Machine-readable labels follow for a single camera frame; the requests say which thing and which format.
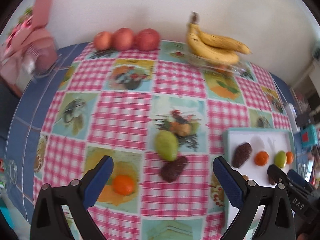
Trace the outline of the small red apple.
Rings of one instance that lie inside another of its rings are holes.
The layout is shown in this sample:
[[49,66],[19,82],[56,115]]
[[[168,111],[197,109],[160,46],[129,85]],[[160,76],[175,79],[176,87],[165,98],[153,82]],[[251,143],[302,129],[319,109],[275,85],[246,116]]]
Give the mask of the small red apple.
[[110,49],[112,47],[112,33],[108,31],[97,33],[94,37],[93,43],[97,50]]

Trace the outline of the blue denim table cover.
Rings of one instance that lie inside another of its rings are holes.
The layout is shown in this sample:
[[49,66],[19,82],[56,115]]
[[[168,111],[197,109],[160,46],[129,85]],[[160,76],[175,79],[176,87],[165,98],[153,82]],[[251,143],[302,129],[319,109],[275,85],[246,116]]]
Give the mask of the blue denim table cover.
[[29,82],[11,121],[5,158],[15,162],[17,181],[9,187],[8,197],[29,223],[34,211],[34,161],[40,131],[68,67],[86,45],[75,44],[58,50],[55,67],[47,76]]

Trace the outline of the upper yellow banana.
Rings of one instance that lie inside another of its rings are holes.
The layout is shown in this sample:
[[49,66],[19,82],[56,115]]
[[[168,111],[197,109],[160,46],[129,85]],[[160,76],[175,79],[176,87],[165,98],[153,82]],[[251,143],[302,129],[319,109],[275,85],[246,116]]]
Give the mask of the upper yellow banana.
[[221,48],[225,50],[233,50],[242,54],[250,54],[251,50],[244,43],[226,36],[213,35],[205,33],[204,31],[198,31],[201,41],[211,47]]

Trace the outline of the lower yellow banana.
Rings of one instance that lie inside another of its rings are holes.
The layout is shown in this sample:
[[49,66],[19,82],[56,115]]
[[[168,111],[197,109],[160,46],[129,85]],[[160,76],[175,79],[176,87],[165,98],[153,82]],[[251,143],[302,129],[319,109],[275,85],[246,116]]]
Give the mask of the lower yellow banana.
[[213,48],[201,41],[198,34],[198,13],[192,12],[187,24],[186,41],[193,54],[212,64],[237,64],[240,57],[231,50]]

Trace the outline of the yellow banana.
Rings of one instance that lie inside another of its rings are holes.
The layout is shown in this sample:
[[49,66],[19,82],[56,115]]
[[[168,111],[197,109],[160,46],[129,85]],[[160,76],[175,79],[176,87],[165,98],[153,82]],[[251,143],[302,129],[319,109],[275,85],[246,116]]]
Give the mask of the yellow banana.
[[204,31],[198,31],[201,41],[211,47],[221,48],[225,50],[233,50],[242,54],[250,54],[251,50],[244,43],[226,36],[213,35],[205,33]]
[[201,41],[198,34],[198,13],[192,12],[187,24],[186,41],[193,54],[212,64],[237,64],[240,57],[231,50],[213,48]]

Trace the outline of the middle red apple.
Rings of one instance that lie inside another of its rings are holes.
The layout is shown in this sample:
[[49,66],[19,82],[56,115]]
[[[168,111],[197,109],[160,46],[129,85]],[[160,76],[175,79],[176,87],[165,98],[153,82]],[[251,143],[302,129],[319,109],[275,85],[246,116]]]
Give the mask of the middle red apple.
[[117,51],[126,51],[132,48],[134,33],[130,28],[120,28],[112,35],[112,47]]

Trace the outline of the clear glass jar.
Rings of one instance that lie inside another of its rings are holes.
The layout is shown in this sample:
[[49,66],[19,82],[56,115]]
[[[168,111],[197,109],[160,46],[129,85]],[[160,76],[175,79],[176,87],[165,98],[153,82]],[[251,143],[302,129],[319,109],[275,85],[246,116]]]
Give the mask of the clear glass jar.
[[18,170],[15,161],[1,158],[1,187],[6,193],[16,186],[17,178]]

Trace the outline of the dark brown avocado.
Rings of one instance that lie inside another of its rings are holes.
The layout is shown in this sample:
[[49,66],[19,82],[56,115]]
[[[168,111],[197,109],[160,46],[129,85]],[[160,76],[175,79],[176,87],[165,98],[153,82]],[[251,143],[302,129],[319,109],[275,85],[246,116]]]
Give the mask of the dark brown avocado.
[[240,168],[250,157],[252,153],[252,146],[250,143],[245,142],[239,145],[233,154],[232,166]]
[[188,159],[184,156],[178,157],[176,160],[166,163],[160,171],[161,178],[172,183],[178,179],[188,164]]
[[272,186],[276,185],[277,183],[272,176],[268,176],[268,181]]

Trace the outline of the pink checkered fruit tablecloth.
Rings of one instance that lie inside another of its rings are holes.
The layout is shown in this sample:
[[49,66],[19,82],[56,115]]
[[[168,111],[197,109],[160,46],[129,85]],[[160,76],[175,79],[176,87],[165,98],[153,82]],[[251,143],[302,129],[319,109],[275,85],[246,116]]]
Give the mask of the pink checkered fruit tablecloth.
[[[270,73],[247,63],[235,77],[187,64],[181,43],[157,50],[96,51],[88,44],[68,67],[45,117],[34,163],[33,195],[67,185],[109,155],[114,171],[89,212],[108,239],[217,239],[225,198],[212,172],[230,128],[290,131]],[[160,130],[178,140],[188,164],[172,183],[155,152]],[[114,192],[117,175],[136,184]]]

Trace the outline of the green pear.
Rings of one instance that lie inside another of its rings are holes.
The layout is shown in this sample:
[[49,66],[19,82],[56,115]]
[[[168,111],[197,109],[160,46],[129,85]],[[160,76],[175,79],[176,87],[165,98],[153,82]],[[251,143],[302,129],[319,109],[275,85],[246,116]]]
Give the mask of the green pear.
[[155,152],[166,161],[175,161],[178,153],[178,140],[170,131],[160,130],[154,139]]
[[284,168],[286,166],[286,163],[287,163],[286,152],[279,151],[274,156],[274,165],[276,165],[278,168]]

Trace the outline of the pink gift bouquet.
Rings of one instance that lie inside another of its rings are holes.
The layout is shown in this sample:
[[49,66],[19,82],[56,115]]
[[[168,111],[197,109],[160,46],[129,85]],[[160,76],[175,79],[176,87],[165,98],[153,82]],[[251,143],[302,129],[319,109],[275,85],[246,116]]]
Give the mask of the pink gift bouquet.
[[48,71],[58,59],[54,38],[46,29],[53,0],[35,0],[1,45],[1,80],[17,96],[17,81]]

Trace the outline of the teal toy box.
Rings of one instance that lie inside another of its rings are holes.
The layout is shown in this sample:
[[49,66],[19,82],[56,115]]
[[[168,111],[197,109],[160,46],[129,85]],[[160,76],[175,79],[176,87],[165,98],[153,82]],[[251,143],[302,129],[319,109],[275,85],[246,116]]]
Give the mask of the teal toy box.
[[315,145],[318,145],[318,133],[315,125],[309,125],[302,129],[300,135],[303,149],[307,150]]

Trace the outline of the large red apple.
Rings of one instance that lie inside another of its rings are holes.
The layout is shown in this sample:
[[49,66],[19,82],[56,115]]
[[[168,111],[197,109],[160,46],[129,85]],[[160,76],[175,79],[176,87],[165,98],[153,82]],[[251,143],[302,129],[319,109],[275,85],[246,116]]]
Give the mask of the large red apple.
[[160,43],[160,34],[154,29],[141,30],[135,36],[135,48],[140,51],[156,50]]

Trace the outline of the white tray teal rim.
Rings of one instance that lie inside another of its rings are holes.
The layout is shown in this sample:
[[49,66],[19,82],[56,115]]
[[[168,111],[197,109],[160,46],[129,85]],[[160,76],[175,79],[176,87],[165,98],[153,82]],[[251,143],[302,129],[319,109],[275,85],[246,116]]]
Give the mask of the white tray teal rim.
[[213,171],[225,192],[223,239],[295,239],[285,180],[296,168],[293,137],[270,128],[230,128]]

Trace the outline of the white power strip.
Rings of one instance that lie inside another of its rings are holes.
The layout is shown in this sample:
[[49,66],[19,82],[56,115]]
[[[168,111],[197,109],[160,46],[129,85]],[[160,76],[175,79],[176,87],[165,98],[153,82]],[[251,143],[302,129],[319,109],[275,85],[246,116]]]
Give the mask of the white power strip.
[[285,111],[286,111],[286,114],[289,118],[289,122],[290,122],[290,125],[291,125],[291,130],[292,130],[292,133],[293,134],[297,134],[300,132],[300,128],[297,126],[297,123],[296,123],[296,111],[295,111],[295,108],[293,106],[293,104],[291,103],[288,103],[286,106],[285,106]]

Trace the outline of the black power adapter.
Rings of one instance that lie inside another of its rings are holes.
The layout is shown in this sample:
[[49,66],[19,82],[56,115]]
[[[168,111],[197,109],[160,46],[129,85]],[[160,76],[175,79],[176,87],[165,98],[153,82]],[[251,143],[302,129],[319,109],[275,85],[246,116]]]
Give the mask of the black power adapter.
[[313,124],[313,118],[310,116],[310,113],[308,113],[308,112],[299,114],[296,117],[296,124],[300,128],[307,127],[307,126]]

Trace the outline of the clear plastic fruit container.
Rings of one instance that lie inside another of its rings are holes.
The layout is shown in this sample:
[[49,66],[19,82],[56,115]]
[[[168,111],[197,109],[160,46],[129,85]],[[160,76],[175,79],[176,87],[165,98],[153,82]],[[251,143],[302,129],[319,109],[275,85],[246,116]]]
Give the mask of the clear plastic fruit container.
[[193,67],[197,67],[208,72],[238,76],[249,73],[249,66],[247,62],[242,59],[236,64],[210,63],[208,60],[196,56],[188,50],[184,53],[184,57]]

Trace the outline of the orange mandarin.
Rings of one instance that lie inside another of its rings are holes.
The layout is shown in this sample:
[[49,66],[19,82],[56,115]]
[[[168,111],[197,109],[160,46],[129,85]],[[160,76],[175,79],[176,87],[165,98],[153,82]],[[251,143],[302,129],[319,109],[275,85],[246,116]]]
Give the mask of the orange mandarin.
[[294,154],[290,151],[286,152],[286,163],[290,165],[294,161]]
[[112,187],[115,193],[122,196],[129,196],[135,191],[135,181],[127,175],[117,175],[112,181]]
[[255,155],[254,163],[257,166],[264,166],[269,161],[269,155],[266,151],[260,151]]

